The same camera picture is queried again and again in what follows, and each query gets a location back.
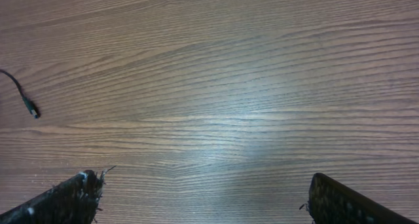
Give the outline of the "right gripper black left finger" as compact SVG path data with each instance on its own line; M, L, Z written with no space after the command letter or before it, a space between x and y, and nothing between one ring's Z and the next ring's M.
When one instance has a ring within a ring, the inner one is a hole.
M53 186L29 201L1 214L1 224L91 224L105 185L108 169L98 174L93 170Z

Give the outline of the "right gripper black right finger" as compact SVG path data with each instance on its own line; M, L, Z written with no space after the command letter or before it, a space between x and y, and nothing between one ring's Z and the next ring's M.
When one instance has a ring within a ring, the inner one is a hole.
M322 173L313 175L301 208L315 224L417 224Z

